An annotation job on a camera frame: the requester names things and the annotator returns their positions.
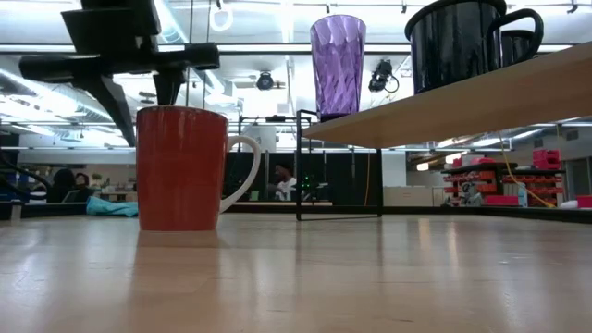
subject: person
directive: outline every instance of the person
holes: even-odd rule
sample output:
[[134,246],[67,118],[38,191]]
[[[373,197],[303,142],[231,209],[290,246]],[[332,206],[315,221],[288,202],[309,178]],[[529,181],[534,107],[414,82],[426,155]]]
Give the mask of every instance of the person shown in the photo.
[[64,201],[68,192],[74,190],[76,180],[74,173],[68,168],[58,170],[54,175],[54,185],[47,189],[47,202],[57,204]]
[[79,172],[76,174],[76,189],[79,192],[76,193],[76,198],[74,201],[76,203],[86,203],[91,195],[93,195],[93,190],[89,188],[91,184],[90,179],[87,175]]
[[276,176],[279,178],[279,183],[277,185],[270,184],[269,189],[276,193],[276,199],[290,201],[291,192],[296,187],[296,178],[293,177],[292,167],[287,163],[276,164]]

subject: black metal frame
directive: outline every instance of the black metal frame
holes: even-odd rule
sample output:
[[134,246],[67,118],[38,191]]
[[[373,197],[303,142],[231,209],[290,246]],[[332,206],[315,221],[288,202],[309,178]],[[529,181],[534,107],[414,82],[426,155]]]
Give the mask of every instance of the black metal frame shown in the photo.
[[[302,219],[302,121],[308,120],[309,125],[312,125],[309,117],[302,117],[302,114],[316,116],[316,112],[299,110],[296,112],[296,219],[298,221],[316,221],[316,220],[328,220],[328,219],[347,219],[347,218],[360,218],[356,217],[333,217],[333,218],[307,218]],[[309,139],[309,154],[312,151],[312,142]],[[383,213],[383,190],[382,190],[382,150],[376,149],[376,210],[375,214],[378,217],[382,216]]]

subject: white mug handle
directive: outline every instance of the white mug handle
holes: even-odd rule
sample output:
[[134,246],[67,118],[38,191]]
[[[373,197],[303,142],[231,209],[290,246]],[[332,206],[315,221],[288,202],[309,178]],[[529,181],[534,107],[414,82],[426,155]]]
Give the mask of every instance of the white mug handle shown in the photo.
[[232,206],[232,204],[236,203],[241,198],[241,196],[247,190],[249,190],[251,184],[253,184],[253,181],[255,180],[255,176],[257,176],[257,172],[259,171],[259,163],[261,163],[261,147],[257,141],[242,135],[229,137],[227,149],[230,150],[230,148],[237,143],[246,143],[251,146],[253,149],[253,166],[251,167],[251,173],[244,183],[242,183],[239,189],[232,193],[228,198],[220,202],[220,213],[224,212],[230,206]]

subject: mug handle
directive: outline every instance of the mug handle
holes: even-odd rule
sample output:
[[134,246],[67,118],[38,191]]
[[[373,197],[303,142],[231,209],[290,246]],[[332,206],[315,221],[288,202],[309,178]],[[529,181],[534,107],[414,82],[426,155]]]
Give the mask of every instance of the mug handle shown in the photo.
[[530,46],[528,46],[528,50],[523,55],[521,55],[520,58],[516,59],[512,65],[532,59],[537,54],[538,47],[543,42],[543,34],[545,30],[543,18],[541,18],[536,11],[530,8],[516,10],[515,12],[512,12],[508,15],[494,19],[489,25],[489,29],[487,29],[487,54],[489,55],[488,65],[490,71],[496,69],[493,56],[491,56],[493,55],[493,33],[503,25],[512,23],[518,19],[526,18],[531,18],[535,21],[535,31],[533,33],[532,40],[530,41]]
[[251,167],[251,173],[249,173],[249,176],[244,181],[244,183],[242,183],[239,189],[232,193],[228,198],[220,202],[220,213],[224,212],[230,206],[232,206],[232,204],[236,203],[241,198],[241,196],[247,190],[249,190],[251,184],[253,184],[253,181],[255,180],[255,176],[257,176],[257,171],[259,171],[259,163],[261,163],[261,147],[257,141],[243,135],[229,137],[227,149],[230,150],[230,148],[237,143],[248,144],[253,149],[253,166]]

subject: black mug handle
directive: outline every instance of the black mug handle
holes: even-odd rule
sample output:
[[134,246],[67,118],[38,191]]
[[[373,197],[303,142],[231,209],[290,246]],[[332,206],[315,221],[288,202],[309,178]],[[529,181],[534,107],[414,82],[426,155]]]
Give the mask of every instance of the black mug handle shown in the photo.
[[508,23],[512,23],[517,21],[518,19],[526,19],[531,18],[535,22],[535,31],[533,33],[533,37],[530,41],[530,45],[528,46],[528,50],[521,55],[516,61],[512,63],[518,64],[528,59],[532,59],[538,51],[538,47],[540,47],[541,43],[543,42],[543,34],[545,30],[545,25],[543,24],[543,18],[538,15],[538,13],[530,8],[516,10],[508,15],[504,15],[502,17],[496,18],[491,22],[489,25],[489,29],[487,30],[487,55],[489,58],[489,70],[495,70],[496,66],[493,59],[493,34],[494,32],[499,29],[501,26],[506,25]]

